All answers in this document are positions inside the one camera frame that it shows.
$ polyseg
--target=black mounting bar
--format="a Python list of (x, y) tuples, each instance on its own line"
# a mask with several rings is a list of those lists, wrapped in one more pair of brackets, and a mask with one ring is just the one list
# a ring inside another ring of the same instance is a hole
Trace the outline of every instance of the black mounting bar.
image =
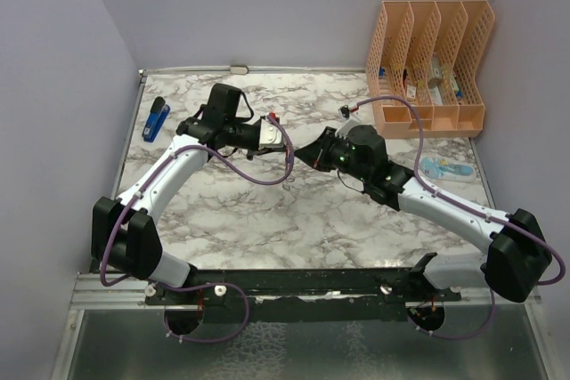
[[(249, 320), (316, 322), (380, 319), (406, 321), (405, 303), (459, 301), (460, 294), (435, 290), (416, 268), (231, 270), (193, 272), (186, 287), (214, 282), (237, 285), (248, 296)], [(199, 293), (176, 293), (158, 287), (150, 306), (204, 304), (204, 322), (239, 323), (242, 297), (228, 288), (217, 296), (213, 288)]]

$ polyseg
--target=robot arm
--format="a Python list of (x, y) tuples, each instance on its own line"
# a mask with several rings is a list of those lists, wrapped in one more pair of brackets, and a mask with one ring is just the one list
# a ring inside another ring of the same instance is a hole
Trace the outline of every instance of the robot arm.
[[(478, 253), (471, 255), (426, 255), (415, 271), (435, 289), (447, 287), (490, 287), (513, 302), (523, 302), (549, 266), (552, 256), (515, 230), (491, 217), (510, 222), (542, 241), (534, 216), (519, 209), (514, 214), (479, 206), (429, 184), (428, 191), (405, 166), (389, 160), (386, 142), (370, 125), (359, 125), (353, 117), (338, 130), (325, 128), (313, 143), (295, 156), (319, 171), (338, 170), (360, 180), (363, 193), (381, 205), (424, 217), (473, 244)], [(446, 201), (467, 206), (471, 214)]]
[[(280, 131), (265, 117), (253, 125), (247, 124), (246, 121), (253, 117), (251, 108), (250, 117), (236, 117), (242, 96), (248, 103), (242, 90), (215, 84), (208, 104), (178, 126), (177, 136), (143, 178), (121, 193), (117, 200), (99, 199), (93, 212), (91, 250), (96, 260), (102, 262), (112, 230), (125, 207), (131, 204), (124, 227), (115, 235), (109, 265), (138, 279), (171, 287), (184, 284), (196, 268), (163, 251), (156, 230), (172, 197), (215, 154), (212, 150), (231, 146), (248, 150), (249, 157), (251, 153), (285, 151)], [(189, 146), (195, 149), (184, 149)]]

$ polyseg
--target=item in organizer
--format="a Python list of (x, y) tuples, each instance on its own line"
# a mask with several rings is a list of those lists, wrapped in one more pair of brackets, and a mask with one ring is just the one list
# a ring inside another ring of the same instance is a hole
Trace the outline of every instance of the item in organizer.
[(453, 71), (450, 81), (452, 83), (452, 90), (455, 94), (455, 97), (457, 98), (457, 101), (461, 101), (463, 99), (463, 93), (461, 92), (460, 86), (457, 83), (457, 75), (455, 74), (455, 71)]
[(403, 86), (403, 93), (407, 93), (408, 92), (408, 69), (403, 70), (402, 86)]
[(433, 180), (472, 182), (477, 177), (472, 165), (438, 156), (424, 156), (419, 162), (419, 169), (427, 178)]
[(408, 101), (416, 101), (416, 87), (412, 84), (406, 86), (406, 98)]
[(439, 62), (439, 57), (436, 53), (431, 56), (431, 62), (429, 62), (429, 68), (427, 69), (427, 86), (433, 88), (438, 86), (442, 81), (442, 66)]
[(439, 86), (434, 86), (429, 88), (429, 96), (431, 97), (431, 102), (436, 106), (443, 106), (444, 101), (442, 100), (442, 94), (439, 91)]

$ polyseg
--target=bolt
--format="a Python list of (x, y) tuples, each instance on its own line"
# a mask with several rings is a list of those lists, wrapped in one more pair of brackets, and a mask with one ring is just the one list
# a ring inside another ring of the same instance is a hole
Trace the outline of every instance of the bolt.
[(388, 285), (382, 285), (380, 287), (380, 291), (382, 291), (383, 295), (390, 295), (392, 293), (392, 287), (389, 287)]
[(157, 294), (157, 289), (152, 284), (149, 284), (144, 289), (144, 294), (147, 297), (153, 297), (155, 294)]
[(226, 291), (226, 287), (224, 287), (223, 285), (216, 285), (214, 287), (214, 294), (216, 294), (218, 297), (224, 296), (225, 291)]

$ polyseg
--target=gray marble pattern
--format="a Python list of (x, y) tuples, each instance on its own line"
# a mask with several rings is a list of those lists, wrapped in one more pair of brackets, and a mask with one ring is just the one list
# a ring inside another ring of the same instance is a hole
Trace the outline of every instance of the gray marble pattern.
[[(364, 74), (248, 74), (148, 76), (120, 189), (133, 185), (167, 148), (179, 122), (209, 96), (211, 86), (242, 88), (257, 114), (281, 116), (296, 147), (313, 141), (326, 125), (338, 127), (338, 107), (365, 99)], [(143, 141), (154, 98), (162, 96), (171, 113), (154, 143)], [(247, 115), (245, 108), (240, 111)], [(361, 117), (373, 123), (372, 109)], [(417, 140), (388, 140), (388, 155), (412, 167)], [(424, 153), (475, 164), (468, 139), (427, 140)], [(255, 177), (274, 179), (283, 172), (283, 155), (252, 162), (232, 156), (237, 167)], [(346, 183), (358, 185), (350, 177)], [(474, 182), (436, 183), (445, 190), (488, 206), (479, 173)], [(336, 174), (319, 173), (296, 162), (281, 185), (258, 186), (213, 159), (172, 199), (159, 225), (163, 246), (199, 268), (294, 269), (410, 266), (425, 253), (464, 254), (475, 249), (430, 221), (379, 206), (350, 190)]]

